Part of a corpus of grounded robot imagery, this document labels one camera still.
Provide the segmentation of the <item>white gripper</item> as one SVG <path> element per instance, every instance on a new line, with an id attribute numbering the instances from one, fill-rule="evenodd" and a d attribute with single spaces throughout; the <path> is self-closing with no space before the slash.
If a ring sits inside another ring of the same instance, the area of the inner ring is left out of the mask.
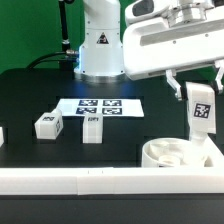
<path id="1" fill-rule="evenodd" d="M 163 75 L 182 100 L 176 71 L 191 70 L 215 62 L 215 91 L 224 90 L 224 6 L 206 12 L 203 22 L 170 27 L 157 17 L 130 25 L 123 36 L 124 68 L 132 79 Z"/>

